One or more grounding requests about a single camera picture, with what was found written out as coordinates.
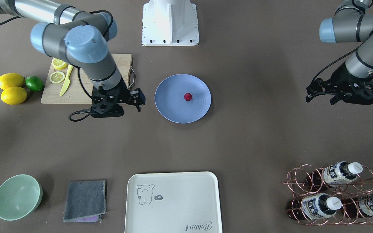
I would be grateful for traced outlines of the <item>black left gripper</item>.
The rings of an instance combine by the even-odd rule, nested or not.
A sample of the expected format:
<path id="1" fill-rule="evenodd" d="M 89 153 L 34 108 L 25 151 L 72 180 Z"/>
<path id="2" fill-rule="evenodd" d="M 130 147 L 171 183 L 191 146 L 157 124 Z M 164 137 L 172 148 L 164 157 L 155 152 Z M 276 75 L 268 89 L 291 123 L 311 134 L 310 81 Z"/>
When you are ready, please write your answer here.
<path id="1" fill-rule="evenodd" d="M 365 78 L 357 78 L 348 72 L 345 64 L 342 64 L 327 81 L 314 78 L 306 90 L 306 102 L 320 95 L 332 95 L 331 105 L 339 101 L 371 105 L 373 104 L 373 72 L 366 72 Z"/>

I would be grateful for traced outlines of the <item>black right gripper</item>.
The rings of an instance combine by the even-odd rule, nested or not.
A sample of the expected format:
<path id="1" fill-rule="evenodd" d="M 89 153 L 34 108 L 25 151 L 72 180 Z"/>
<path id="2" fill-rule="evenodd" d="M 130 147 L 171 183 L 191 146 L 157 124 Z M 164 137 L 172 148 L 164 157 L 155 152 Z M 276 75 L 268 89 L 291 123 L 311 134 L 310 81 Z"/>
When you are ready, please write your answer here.
<path id="1" fill-rule="evenodd" d="M 140 88 L 130 91 L 124 81 L 120 81 L 112 89 L 104 90 L 102 87 L 92 89 L 91 116 L 93 118 L 120 117 L 124 115 L 120 104 L 133 105 L 141 111 L 146 104 L 146 97 Z"/>

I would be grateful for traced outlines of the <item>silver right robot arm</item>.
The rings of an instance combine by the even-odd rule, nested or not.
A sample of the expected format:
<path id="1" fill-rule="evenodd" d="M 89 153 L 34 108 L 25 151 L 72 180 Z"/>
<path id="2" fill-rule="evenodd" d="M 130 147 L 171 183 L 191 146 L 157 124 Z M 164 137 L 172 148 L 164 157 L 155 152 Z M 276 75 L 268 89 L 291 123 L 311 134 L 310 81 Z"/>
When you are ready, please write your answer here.
<path id="1" fill-rule="evenodd" d="M 86 12 L 53 0 L 0 0 L 0 14 L 37 21 L 30 33 L 33 47 L 86 73 L 93 85 L 92 105 L 74 115 L 120 117 L 122 104 L 138 111 L 145 105 L 143 92 L 130 91 L 109 51 L 107 43 L 117 35 L 110 12 Z"/>

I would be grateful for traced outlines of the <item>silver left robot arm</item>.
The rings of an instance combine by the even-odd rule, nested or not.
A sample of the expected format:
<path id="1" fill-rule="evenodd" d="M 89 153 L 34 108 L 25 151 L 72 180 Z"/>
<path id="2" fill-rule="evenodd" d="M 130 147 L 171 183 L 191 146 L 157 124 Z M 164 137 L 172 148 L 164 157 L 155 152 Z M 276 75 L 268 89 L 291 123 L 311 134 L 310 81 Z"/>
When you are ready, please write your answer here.
<path id="1" fill-rule="evenodd" d="M 347 60 L 324 81 L 315 76 L 307 86 L 306 102 L 331 95 L 330 104 L 339 101 L 373 104 L 373 14 L 367 14 L 371 0 L 344 0 L 333 17 L 324 19 L 319 37 L 325 43 L 360 42 L 345 55 Z"/>

